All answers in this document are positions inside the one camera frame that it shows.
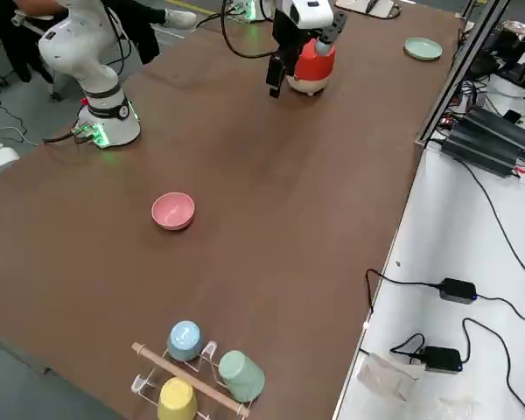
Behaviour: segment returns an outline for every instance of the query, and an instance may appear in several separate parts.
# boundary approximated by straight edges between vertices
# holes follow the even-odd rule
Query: wooden dowel
[[[186,371],[180,367],[174,365],[170,361],[159,357],[157,354],[152,352],[148,347],[143,344],[134,343],[132,349],[138,353],[139,356],[152,361],[160,368],[165,369],[167,372],[181,378],[183,381],[188,382],[192,387],[196,388],[198,391],[203,393],[206,396],[214,399],[218,403],[228,407],[234,413],[239,414],[243,417],[249,416],[249,409],[242,404],[239,404],[237,401],[232,400],[226,395],[223,395],[220,391],[212,388],[210,385],[205,384],[203,381],[198,380],[191,374],[188,374]]]

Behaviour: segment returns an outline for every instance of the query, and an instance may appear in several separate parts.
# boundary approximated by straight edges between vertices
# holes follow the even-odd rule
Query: green plate
[[[444,49],[431,39],[408,38],[404,43],[404,51],[417,60],[432,61],[441,57]]]

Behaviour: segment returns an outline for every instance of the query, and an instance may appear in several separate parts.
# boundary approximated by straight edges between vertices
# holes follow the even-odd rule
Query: shoe
[[[196,24],[196,15],[191,11],[165,9],[164,28],[192,29]]]

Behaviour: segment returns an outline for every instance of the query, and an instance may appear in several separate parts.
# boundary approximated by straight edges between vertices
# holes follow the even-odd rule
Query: power adapter
[[[470,305],[477,297],[474,283],[463,282],[454,278],[445,278],[437,288],[440,298],[458,304]]]
[[[419,359],[429,372],[455,375],[463,370],[459,350],[454,348],[426,346]]]

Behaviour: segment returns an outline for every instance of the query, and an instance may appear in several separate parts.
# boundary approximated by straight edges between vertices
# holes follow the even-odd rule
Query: cup
[[[159,420],[193,420],[198,404],[194,389],[180,378],[171,378],[161,388],[157,404]]]
[[[179,321],[171,329],[167,349],[176,361],[191,361],[198,357],[202,350],[199,326],[192,321]]]
[[[218,370],[221,379],[239,403],[248,403],[263,392],[264,372],[238,350],[224,354]]]

